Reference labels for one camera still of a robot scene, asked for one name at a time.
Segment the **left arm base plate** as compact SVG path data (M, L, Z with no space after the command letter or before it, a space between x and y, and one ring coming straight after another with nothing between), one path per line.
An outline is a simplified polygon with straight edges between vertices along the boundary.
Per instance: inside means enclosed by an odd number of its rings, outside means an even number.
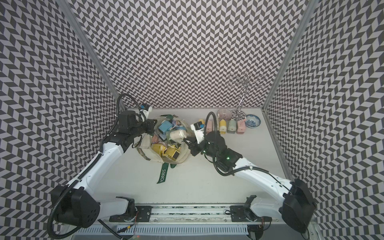
M129 208L122 215L114 215L109 218L111 223L147 223L150 221L152 206L135 206Z

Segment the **white grey pencil sharpener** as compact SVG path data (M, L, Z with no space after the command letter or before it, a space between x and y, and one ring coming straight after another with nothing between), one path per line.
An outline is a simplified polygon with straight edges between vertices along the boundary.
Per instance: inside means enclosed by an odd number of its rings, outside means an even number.
M169 134L169 139L174 142L182 142L184 138L187 137L186 130L174 130Z

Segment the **pink rounded pencil sharpener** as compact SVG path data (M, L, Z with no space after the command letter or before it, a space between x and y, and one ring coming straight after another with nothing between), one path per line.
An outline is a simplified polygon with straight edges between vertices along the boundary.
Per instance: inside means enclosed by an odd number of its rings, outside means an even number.
M212 120L208 120L206 124L206 133L210 133L213 131L214 123Z

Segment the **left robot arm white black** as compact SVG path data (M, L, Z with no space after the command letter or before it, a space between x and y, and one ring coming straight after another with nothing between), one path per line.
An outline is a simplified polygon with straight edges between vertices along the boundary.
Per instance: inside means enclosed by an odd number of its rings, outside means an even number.
M111 216L135 216L132 199L111 197L98 202L94 192L114 163L134 143L135 138L155 131L156 120L149 119L152 107L119 113L117 121L101 143L101 150L66 186L51 191L53 209L49 222L56 221L78 228L88 228L95 221Z

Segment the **yellow round pencil sharpener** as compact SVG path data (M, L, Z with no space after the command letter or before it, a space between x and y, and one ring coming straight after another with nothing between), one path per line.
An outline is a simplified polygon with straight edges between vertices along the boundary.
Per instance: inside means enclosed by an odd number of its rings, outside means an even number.
M219 132L222 135L227 132L227 121L225 119L221 119L219 122Z

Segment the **small yellow black sharpener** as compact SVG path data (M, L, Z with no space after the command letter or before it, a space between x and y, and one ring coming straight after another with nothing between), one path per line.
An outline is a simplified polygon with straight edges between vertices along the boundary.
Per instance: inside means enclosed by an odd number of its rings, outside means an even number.
M180 156L180 150L181 148L177 148L175 145L172 145L164 152L164 157L172 161L176 161Z

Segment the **mint green pencil sharpener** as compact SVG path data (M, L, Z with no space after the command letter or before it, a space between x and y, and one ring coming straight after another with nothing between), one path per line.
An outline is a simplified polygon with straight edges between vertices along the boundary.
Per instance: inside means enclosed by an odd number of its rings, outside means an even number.
M237 131L237 121L234 119L230 119L228 122L227 133L235 134L236 131Z

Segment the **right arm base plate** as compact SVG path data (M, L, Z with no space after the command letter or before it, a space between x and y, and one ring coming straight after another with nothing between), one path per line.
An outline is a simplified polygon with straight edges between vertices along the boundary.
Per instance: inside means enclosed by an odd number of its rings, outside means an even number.
M230 206L229 210L225 210L225 214L231 217L232 222L271 222L271 217L259 217L250 208L244 206Z

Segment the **cream canvas tote bag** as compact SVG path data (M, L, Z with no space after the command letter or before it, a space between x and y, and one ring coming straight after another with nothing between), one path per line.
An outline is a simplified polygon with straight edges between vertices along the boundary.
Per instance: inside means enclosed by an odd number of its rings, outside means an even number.
M191 154L191 151L189 150L186 143L184 143L183 141L174 142L169 139L170 132L174 130L186 130L187 137L193 137L194 134L193 134L193 131L191 130L191 127L188 125L188 123L184 119L176 115L161 115L156 117L155 119L158 121L156 124L155 133L143 134L139 142L135 144L135 148L145 160L149 162L160 163L162 165L159 180L157 182L158 184L162 184L166 181L168 169L169 168L173 169L177 165L184 163ZM174 125L174 127L171 130L169 130L165 135L162 135L159 133L158 127L164 120L171 122ZM172 145L175 145L177 148L181 148L180 156L176 161L172 161L164 157L164 155L159 156L151 148L152 144L157 144L157 143L163 144L167 148L169 148Z

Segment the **pink block pencil sharpener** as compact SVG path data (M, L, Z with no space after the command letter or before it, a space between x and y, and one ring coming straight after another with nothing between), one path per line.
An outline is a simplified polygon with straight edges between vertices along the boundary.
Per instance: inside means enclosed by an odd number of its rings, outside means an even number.
M245 120L237 121L237 134L242 135L246 131L246 123Z

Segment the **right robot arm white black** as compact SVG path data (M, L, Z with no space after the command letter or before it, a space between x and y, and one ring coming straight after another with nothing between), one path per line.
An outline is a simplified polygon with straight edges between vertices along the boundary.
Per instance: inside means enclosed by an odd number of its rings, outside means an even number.
M212 158L212 164L221 176L242 178L260 187L271 199L247 198L243 206L249 221L262 217L283 220L298 233L305 234L317 208L308 185L300 180L280 178L257 167L243 155L228 148L223 137L209 132L203 137L187 137L183 140L193 156L198 153Z

